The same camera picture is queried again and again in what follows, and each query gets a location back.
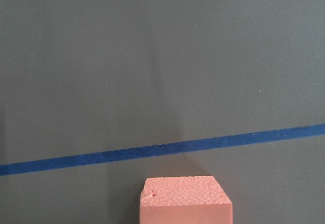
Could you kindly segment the orange foam cube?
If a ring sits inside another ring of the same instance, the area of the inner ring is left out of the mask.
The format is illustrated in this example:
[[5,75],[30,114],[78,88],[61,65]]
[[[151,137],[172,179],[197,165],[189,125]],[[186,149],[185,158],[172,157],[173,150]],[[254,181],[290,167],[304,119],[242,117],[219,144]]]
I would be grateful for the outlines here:
[[233,204],[213,176],[147,178],[140,223],[233,223]]

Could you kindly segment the blue tape strip crosswise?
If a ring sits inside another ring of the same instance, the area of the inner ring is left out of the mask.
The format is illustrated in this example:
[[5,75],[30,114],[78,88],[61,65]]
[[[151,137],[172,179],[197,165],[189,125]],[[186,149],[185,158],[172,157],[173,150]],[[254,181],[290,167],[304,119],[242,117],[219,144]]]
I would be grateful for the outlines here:
[[324,124],[316,124],[303,127],[293,127],[271,131],[221,136],[208,139],[198,139],[176,143],[55,157],[40,159],[36,161],[1,165],[1,176],[49,171],[86,165],[96,165],[138,158],[164,156],[250,144],[316,137],[322,135],[324,135]]

